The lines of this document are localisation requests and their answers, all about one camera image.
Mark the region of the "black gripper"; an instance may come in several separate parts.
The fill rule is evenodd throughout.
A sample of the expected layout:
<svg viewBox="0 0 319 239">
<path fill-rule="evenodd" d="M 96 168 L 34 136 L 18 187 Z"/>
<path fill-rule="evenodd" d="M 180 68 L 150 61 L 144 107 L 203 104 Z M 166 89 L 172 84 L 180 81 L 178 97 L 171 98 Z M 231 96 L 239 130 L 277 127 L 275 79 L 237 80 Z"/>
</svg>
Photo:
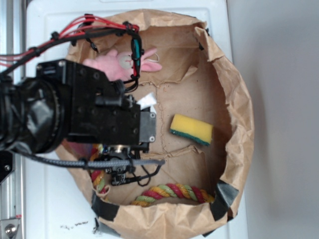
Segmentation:
<svg viewBox="0 0 319 239">
<path fill-rule="evenodd" d="M 155 141 L 155 113 L 127 95 L 121 80 L 111 82 L 104 72 L 63 59 L 38 64 L 36 79 L 53 110 L 56 140 L 108 146 Z"/>
</svg>

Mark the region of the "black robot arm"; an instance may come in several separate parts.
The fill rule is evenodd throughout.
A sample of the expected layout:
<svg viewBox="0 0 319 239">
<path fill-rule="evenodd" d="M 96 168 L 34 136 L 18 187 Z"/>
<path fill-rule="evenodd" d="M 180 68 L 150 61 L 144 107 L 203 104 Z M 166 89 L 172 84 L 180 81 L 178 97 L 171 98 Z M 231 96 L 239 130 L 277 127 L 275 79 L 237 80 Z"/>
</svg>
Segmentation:
<svg viewBox="0 0 319 239">
<path fill-rule="evenodd" d="M 25 153 L 55 150 L 63 140 L 146 150 L 156 116 L 94 68 L 67 60 L 44 62 L 18 84 L 0 84 L 0 147 Z"/>
</svg>

